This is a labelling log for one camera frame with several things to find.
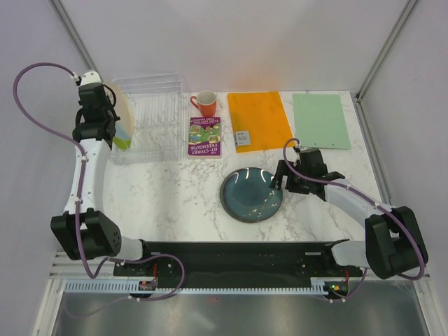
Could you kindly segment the cream blue leaf plate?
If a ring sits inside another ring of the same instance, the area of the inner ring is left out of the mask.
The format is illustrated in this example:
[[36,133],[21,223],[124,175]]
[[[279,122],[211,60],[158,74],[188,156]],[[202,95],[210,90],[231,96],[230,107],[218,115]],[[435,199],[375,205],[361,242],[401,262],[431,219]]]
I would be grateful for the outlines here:
[[110,87],[116,95],[116,104],[114,110],[120,118],[115,124],[115,136],[123,141],[131,141],[134,134],[134,115],[130,106],[127,95],[115,83],[111,83]]

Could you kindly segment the dark blue floral plate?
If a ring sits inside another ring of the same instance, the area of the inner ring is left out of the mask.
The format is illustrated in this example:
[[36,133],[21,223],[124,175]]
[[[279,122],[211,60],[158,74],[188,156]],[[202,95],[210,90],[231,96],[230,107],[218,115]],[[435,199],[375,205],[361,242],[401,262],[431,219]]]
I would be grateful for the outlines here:
[[273,217],[283,202],[283,192],[270,187],[274,176],[258,167],[229,174],[220,186],[220,203],[233,219],[259,223]]

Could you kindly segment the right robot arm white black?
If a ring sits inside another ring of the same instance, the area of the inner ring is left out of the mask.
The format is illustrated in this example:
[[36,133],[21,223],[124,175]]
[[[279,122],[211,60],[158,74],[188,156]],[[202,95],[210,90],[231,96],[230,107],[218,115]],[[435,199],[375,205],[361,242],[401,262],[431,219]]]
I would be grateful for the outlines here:
[[278,161],[270,186],[315,195],[342,210],[364,229],[362,241],[343,240],[329,245],[329,253],[320,259],[326,274],[334,276],[346,266],[354,266],[370,269],[380,279],[408,279],[408,272],[413,269],[418,271],[415,280],[424,275],[428,252],[413,210],[378,202],[338,171],[328,171],[320,150],[300,151],[296,161]]

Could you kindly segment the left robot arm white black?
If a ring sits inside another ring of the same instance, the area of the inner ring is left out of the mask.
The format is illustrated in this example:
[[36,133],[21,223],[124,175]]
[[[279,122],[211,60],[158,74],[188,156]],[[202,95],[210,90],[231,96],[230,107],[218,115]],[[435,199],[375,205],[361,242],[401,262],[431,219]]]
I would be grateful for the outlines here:
[[50,228],[72,260],[111,257],[129,260],[138,275],[153,269],[153,257],[143,252],[139,239],[122,236],[120,228],[103,207],[104,175],[111,154],[116,122],[113,102],[102,82],[84,83],[78,88],[80,110],[76,114],[72,139],[76,145],[76,168],[71,192],[62,215],[51,218]]

